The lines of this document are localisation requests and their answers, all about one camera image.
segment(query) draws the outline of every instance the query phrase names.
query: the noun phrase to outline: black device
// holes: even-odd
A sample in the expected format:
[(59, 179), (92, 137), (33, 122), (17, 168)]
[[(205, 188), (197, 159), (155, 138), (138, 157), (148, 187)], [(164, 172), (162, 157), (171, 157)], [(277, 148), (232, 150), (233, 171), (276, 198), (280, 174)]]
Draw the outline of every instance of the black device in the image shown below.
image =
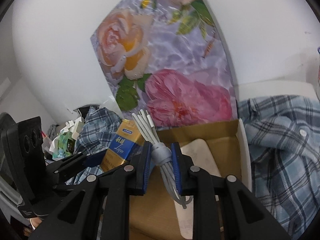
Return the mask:
[[(129, 239), (129, 196), (144, 195), (147, 190), (152, 145), (145, 142), (142, 153), (130, 163), (68, 186), (65, 181), (82, 171), (94, 155), (75, 154), (45, 166), (40, 127), (41, 119), (36, 117), (1, 133), (10, 171), (23, 198), (19, 210), (26, 218), (43, 219), (29, 239), (95, 240), (102, 213), (101, 240)], [(181, 195), (194, 196), (194, 240), (220, 239), (219, 213), (226, 240), (290, 239), (235, 176), (223, 179), (194, 166), (178, 143), (171, 150), (177, 189)], [(220, 212), (215, 195), (220, 198)]]

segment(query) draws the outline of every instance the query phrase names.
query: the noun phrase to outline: white plastic spatula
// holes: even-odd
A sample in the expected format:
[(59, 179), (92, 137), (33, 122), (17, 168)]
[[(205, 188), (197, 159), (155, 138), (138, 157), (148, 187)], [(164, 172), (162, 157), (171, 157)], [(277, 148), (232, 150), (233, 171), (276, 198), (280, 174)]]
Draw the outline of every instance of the white plastic spatula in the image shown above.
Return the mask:
[[(183, 146), (181, 152), (192, 158), (193, 164), (206, 170), (211, 175), (219, 176), (220, 172), (211, 154), (207, 143), (202, 139), (194, 140), (193, 142)], [(185, 239), (192, 239), (193, 231), (193, 201), (187, 205), (187, 209), (183, 209), (181, 205), (174, 202), (180, 233)]]

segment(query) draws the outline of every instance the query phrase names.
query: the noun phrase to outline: silver screw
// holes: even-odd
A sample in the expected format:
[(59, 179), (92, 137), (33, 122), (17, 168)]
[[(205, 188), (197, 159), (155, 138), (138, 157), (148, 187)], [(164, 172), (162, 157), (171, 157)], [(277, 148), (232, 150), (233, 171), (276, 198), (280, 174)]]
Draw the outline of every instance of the silver screw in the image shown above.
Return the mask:
[(193, 171), (193, 172), (198, 172), (198, 171), (200, 171), (200, 168), (198, 166), (194, 166), (193, 165), (193, 166), (190, 167), (190, 170)]
[(227, 180), (230, 181), (230, 182), (236, 182), (237, 178), (236, 178), (236, 176), (229, 175), (229, 176), (227, 177)]
[(97, 176), (96, 176), (96, 175), (89, 175), (89, 176), (87, 177), (87, 181), (89, 181), (89, 182), (93, 182), (93, 181), (95, 181), (95, 180), (96, 180), (96, 178), (97, 178)]
[(123, 168), (125, 171), (133, 171), (134, 167), (132, 165), (127, 165)]

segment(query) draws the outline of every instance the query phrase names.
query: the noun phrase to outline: plaid cloth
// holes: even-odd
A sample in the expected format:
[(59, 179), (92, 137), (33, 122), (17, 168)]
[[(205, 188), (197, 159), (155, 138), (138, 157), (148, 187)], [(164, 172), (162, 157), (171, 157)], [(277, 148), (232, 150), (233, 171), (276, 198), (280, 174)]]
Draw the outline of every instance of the plaid cloth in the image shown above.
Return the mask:
[[(106, 108), (96, 110), (90, 107), (82, 132), (76, 141), (74, 154), (78, 152), (96, 154), (107, 150), (120, 124), (121, 118), (116, 113)], [(88, 167), (68, 180), (67, 184), (79, 184), (88, 175), (102, 173), (100, 166)]]
[(320, 205), (320, 103), (301, 96), (238, 104), (252, 168), (252, 192), (298, 239)]

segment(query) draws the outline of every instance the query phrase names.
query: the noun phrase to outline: blue label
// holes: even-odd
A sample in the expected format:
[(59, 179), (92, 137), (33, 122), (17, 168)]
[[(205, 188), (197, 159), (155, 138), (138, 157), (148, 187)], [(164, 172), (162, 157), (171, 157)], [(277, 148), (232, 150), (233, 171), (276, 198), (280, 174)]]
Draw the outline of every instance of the blue label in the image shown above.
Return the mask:
[(123, 128), (122, 130), (123, 130), (125, 133), (128, 133), (128, 134), (132, 134), (132, 133), (133, 133), (133, 131), (130, 131), (130, 130), (125, 129), (125, 128)]
[(140, 145), (116, 134), (116, 137), (112, 140), (109, 149), (118, 154), (121, 158), (129, 160), (132, 154), (140, 149)]

